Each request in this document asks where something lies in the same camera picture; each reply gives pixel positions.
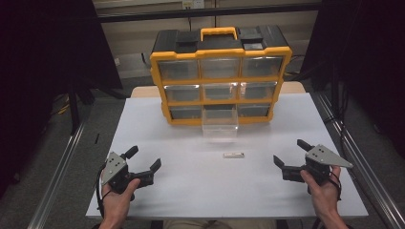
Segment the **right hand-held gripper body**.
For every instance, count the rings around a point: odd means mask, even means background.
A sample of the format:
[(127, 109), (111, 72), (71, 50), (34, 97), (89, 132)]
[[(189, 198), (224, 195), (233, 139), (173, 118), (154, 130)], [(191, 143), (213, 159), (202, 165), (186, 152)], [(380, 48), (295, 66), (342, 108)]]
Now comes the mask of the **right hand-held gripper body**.
[(305, 146), (305, 168), (321, 185), (330, 177), (330, 167), (352, 168), (353, 164), (339, 156), (324, 145)]

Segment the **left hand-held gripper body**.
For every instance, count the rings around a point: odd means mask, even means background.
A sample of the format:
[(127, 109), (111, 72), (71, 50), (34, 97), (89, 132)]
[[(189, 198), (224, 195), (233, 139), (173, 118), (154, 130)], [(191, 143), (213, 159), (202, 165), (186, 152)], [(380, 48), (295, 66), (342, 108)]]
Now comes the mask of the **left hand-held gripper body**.
[(101, 184), (109, 184), (112, 190), (122, 194), (129, 184), (129, 171), (125, 155), (110, 153), (101, 176)]

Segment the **clear plastic drawer bin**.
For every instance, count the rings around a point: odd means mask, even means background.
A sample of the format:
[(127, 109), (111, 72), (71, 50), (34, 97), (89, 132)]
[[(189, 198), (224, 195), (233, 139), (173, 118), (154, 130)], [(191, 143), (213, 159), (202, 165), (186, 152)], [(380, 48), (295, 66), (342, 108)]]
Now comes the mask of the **clear plastic drawer bin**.
[(229, 140), (238, 133), (239, 119), (235, 105), (205, 105), (202, 109), (203, 136), (215, 140)]

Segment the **yellow black organizer cabinet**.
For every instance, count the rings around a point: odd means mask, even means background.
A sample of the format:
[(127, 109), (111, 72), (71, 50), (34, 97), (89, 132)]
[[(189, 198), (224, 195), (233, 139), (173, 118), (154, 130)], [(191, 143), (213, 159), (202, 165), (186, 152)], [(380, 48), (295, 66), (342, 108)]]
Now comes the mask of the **yellow black organizer cabinet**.
[(161, 110), (167, 122), (172, 125), (201, 125), (202, 119), (171, 120), (169, 118), (168, 102), (163, 91), (163, 81), (158, 66), (160, 61), (249, 56), (281, 56), (283, 58), (269, 116), (238, 118), (239, 124), (269, 122), (273, 118), (274, 105), (278, 101), (284, 83), (286, 66), (292, 57), (292, 49), (278, 27), (223, 27), (204, 28), (197, 31), (160, 31), (150, 54), (150, 63), (153, 82), (160, 91)]

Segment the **person's left hand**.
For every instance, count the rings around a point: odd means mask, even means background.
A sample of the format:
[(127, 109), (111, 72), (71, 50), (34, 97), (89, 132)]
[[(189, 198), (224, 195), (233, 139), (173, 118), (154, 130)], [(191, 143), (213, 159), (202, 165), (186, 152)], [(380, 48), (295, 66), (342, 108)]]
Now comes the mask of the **person's left hand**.
[(129, 212), (131, 196), (135, 193), (140, 184), (138, 178), (132, 180), (122, 194), (112, 192), (109, 184), (102, 187), (104, 218), (126, 220)]

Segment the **person's right hand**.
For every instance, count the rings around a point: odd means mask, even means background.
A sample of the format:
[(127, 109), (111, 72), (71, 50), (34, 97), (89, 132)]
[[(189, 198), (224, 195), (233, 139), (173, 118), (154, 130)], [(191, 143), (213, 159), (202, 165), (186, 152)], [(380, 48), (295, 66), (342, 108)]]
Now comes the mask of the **person's right hand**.
[(340, 216), (337, 211), (338, 189), (335, 185), (329, 181), (318, 185), (313, 176), (306, 170), (302, 170), (300, 175), (309, 186), (316, 216), (325, 224), (337, 221)]

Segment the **black stand leg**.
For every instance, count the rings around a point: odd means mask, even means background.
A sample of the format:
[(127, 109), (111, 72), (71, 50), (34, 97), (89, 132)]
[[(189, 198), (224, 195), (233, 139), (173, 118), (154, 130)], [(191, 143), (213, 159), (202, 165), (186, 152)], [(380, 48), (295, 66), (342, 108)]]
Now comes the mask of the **black stand leg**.
[(73, 135), (80, 126), (78, 101), (81, 101), (84, 105), (92, 105), (95, 98), (87, 87), (76, 85), (74, 82), (71, 82), (68, 86), (68, 97), (72, 119), (71, 135)]

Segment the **person's beige pants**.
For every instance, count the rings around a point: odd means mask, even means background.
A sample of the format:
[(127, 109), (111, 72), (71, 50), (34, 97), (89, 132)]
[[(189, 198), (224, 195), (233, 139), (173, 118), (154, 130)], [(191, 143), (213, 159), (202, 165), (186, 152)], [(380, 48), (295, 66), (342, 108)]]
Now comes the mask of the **person's beige pants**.
[(165, 220), (163, 229), (277, 229), (274, 219)]

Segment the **set of clear cabinet drawers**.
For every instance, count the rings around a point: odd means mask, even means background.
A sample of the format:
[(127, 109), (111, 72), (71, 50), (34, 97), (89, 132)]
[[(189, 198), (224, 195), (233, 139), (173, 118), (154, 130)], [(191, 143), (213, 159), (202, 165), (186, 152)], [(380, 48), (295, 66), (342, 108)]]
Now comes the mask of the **set of clear cabinet drawers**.
[(267, 117), (282, 64), (281, 56), (160, 61), (168, 116)]

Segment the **black curtain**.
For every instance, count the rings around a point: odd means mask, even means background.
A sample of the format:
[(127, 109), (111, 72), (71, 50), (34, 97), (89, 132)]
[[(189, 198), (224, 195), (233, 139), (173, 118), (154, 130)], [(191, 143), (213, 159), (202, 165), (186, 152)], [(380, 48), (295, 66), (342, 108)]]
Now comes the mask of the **black curtain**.
[(301, 71), (337, 73), (405, 158), (405, 0), (321, 0)]
[(122, 87), (93, 0), (0, 0), (0, 198), (51, 117), (53, 100)]

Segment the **black horizontal bar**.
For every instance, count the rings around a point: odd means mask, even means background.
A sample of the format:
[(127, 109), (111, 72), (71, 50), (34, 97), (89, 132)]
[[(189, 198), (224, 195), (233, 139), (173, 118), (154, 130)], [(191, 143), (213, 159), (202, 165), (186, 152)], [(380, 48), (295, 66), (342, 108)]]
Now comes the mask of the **black horizontal bar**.
[(321, 6), (322, 4), (318, 2), (318, 3), (214, 8), (214, 9), (199, 9), (199, 10), (168, 10), (168, 11), (140, 12), (140, 13), (114, 13), (114, 14), (101, 14), (97, 17), (97, 20), (100, 23), (116, 23), (127, 21), (178, 19), (178, 18), (193, 18), (206, 16), (295, 12), (295, 11), (319, 10)]

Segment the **metal floor rail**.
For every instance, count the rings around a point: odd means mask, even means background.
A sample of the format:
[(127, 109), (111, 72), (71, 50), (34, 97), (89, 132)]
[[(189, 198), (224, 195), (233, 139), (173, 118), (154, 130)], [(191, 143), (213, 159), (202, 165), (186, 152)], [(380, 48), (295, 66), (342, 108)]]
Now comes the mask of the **metal floor rail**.
[(75, 129), (74, 133), (70, 136), (68, 144), (53, 173), (53, 177), (46, 189), (44, 196), (42, 197), (36, 210), (34, 211), (27, 229), (44, 228), (48, 216), (53, 208), (56, 196), (59, 192), (60, 185), (72, 160), (77, 144), (82, 136), (84, 126), (84, 122), (80, 123), (79, 126)]
[(376, 198), (389, 224), (394, 229), (405, 229), (405, 218), (402, 216), (400, 209), (374, 173), (367, 159), (352, 138), (352, 135), (346, 129), (344, 122), (339, 120), (333, 113), (331, 102), (324, 94), (317, 95), (317, 99), (327, 114), (333, 128), (339, 134), (341, 139), (340, 145), (343, 147), (342, 152), (348, 153), (351, 156), (353, 163), (370, 188), (370, 192)]

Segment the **wall power outlet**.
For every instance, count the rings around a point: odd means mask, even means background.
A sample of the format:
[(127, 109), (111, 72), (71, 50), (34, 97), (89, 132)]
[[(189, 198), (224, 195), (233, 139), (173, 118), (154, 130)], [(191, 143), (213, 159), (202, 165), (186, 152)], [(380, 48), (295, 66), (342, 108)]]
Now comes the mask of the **wall power outlet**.
[(204, 0), (182, 0), (181, 4), (184, 10), (198, 10), (204, 8)]

